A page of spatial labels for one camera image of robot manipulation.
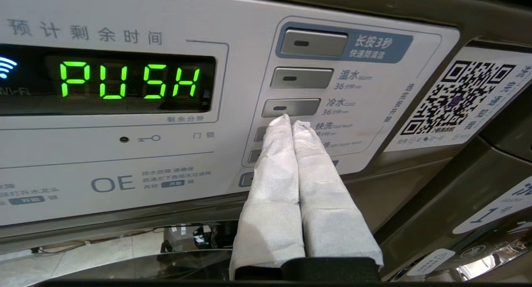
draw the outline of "qr code sticker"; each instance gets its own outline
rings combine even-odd
[[[401,135],[454,131],[515,67],[506,63],[455,61],[418,105]]]

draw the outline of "floor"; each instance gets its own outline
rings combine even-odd
[[[0,286],[26,287],[35,283],[131,258],[153,255],[161,250],[163,232],[84,245],[55,254],[31,254],[29,250],[0,255]],[[59,251],[67,247],[46,249]]]

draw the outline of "button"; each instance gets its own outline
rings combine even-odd
[[[346,44],[347,35],[343,33],[288,29],[281,53],[340,57]]]
[[[254,141],[264,141],[264,134],[266,134],[266,126],[260,126],[255,133]]]
[[[273,72],[272,88],[327,88],[332,69],[297,69],[277,67]]]
[[[238,181],[238,186],[240,187],[251,186],[252,182],[253,182],[253,172],[245,173],[240,176],[240,181]]]
[[[249,158],[247,158],[247,162],[249,163],[255,163],[259,159],[259,156],[261,155],[262,150],[261,149],[254,149],[249,153]]]
[[[285,113],[289,116],[313,115],[318,110],[320,101],[321,99],[266,100],[262,117],[276,118]]]

